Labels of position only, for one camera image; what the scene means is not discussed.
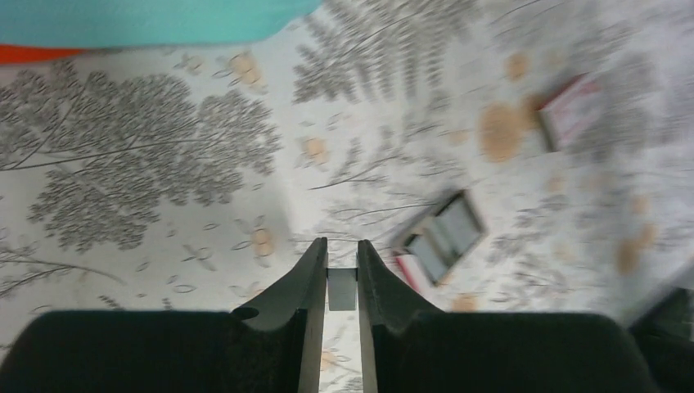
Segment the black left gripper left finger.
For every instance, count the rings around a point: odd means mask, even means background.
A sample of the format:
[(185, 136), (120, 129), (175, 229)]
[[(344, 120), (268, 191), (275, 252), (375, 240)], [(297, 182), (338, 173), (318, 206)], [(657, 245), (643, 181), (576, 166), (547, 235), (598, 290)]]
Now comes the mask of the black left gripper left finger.
[(4, 392), (316, 392), (327, 240), (230, 312), (43, 314), (1, 365)]

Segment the red staple box sleeve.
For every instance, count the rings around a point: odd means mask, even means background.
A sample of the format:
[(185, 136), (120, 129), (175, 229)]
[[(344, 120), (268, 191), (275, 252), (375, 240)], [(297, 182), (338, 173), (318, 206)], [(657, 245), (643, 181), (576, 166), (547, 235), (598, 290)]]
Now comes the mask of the red staple box sleeve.
[(596, 125), (605, 113), (606, 96), (599, 78), (574, 76), (535, 107), (549, 151), (562, 151)]

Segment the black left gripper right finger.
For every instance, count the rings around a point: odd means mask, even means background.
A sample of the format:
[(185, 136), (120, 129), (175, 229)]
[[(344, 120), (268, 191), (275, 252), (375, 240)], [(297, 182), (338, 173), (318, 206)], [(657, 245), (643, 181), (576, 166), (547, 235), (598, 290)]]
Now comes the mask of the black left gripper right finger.
[(445, 312), (358, 243), (366, 392), (656, 392), (634, 339), (600, 314)]

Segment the red staple box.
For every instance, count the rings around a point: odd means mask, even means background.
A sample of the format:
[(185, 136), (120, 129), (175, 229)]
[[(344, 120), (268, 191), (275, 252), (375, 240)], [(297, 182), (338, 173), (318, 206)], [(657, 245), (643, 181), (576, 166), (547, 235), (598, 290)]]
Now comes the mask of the red staple box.
[(405, 282), (426, 296), (449, 278), (488, 236), (469, 189), (446, 189), (415, 214), (390, 241)]

